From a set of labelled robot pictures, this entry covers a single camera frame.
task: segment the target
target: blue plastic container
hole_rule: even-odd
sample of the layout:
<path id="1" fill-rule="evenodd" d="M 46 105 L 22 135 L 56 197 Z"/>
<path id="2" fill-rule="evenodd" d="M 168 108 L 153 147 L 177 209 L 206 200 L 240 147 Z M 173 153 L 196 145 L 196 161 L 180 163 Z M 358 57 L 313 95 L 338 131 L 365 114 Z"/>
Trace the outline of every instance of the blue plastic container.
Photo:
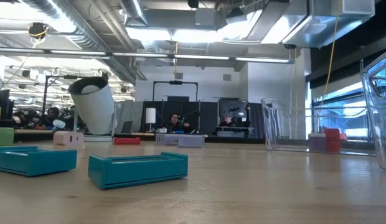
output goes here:
<path id="1" fill-rule="evenodd" d="M 0 171 L 28 177 L 75 169 L 77 151 L 46 151 L 37 146 L 0 147 Z"/>
<path id="2" fill-rule="evenodd" d="M 187 155 L 89 156 L 88 177 L 101 189 L 129 187 L 187 176 Z"/>

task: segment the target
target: wooden table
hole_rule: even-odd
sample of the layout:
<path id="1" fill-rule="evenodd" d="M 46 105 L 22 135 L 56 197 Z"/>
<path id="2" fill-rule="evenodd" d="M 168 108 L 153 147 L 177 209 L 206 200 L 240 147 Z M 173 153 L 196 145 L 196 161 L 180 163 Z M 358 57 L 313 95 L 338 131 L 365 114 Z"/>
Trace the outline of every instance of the wooden table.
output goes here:
<path id="1" fill-rule="evenodd" d="M 161 151 L 188 154 L 189 176 L 112 190 L 87 177 L 90 154 Z M 386 223 L 386 171 L 374 157 L 268 152 L 256 144 L 179 149 L 93 142 L 78 150 L 71 172 L 34 178 L 0 172 L 2 223 Z"/>

